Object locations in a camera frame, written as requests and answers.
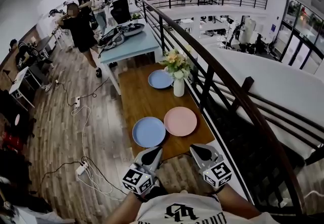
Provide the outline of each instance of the blue plate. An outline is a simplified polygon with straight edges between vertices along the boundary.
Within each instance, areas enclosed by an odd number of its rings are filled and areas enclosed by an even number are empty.
[[[164,89],[173,83],[173,79],[166,71],[156,70],[149,75],[148,83],[156,89]]]
[[[140,119],[133,127],[133,139],[142,147],[154,147],[160,144],[166,136],[163,122],[154,117]]]

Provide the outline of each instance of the light blue table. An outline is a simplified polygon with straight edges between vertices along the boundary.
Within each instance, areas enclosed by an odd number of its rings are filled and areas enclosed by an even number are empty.
[[[120,25],[128,25],[129,23],[130,22],[126,22]],[[150,26],[146,23],[145,19],[139,19],[138,23],[142,23],[145,25],[141,33],[126,38],[124,43],[122,43],[121,45],[115,48],[102,52],[100,57],[100,63],[104,65],[119,95],[120,95],[119,84],[114,74],[111,72],[109,68],[110,63],[117,62],[130,57],[150,53],[150,52],[154,52],[156,62],[161,61],[163,56],[162,50],[158,42],[156,41],[155,37],[153,36]],[[114,27],[107,28],[105,34],[107,34],[113,28]]]

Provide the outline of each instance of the white t-shirt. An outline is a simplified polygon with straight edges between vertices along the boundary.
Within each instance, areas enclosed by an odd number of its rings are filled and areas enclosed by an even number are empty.
[[[92,4],[91,4],[91,8],[99,8],[102,4],[103,4],[103,0],[91,0]],[[103,12],[104,9],[99,9],[96,11],[93,11],[94,14],[98,14],[100,12]]]
[[[143,203],[132,224],[277,224],[268,212],[252,219],[222,210],[211,197],[169,194]]]

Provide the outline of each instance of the electrical outlet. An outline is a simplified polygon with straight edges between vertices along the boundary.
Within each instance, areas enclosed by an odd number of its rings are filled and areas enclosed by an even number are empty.
[[[80,96],[75,98],[75,109],[80,108]]]
[[[89,167],[89,164],[87,162],[84,162],[83,165],[80,165],[77,170],[76,170],[76,174],[77,175],[82,175],[85,170]]]

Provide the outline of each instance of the pink plate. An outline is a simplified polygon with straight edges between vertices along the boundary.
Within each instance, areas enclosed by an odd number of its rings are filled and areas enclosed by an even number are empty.
[[[197,117],[192,110],[186,107],[175,107],[164,117],[167,131],[178,137],[191,134],[197,126]]]

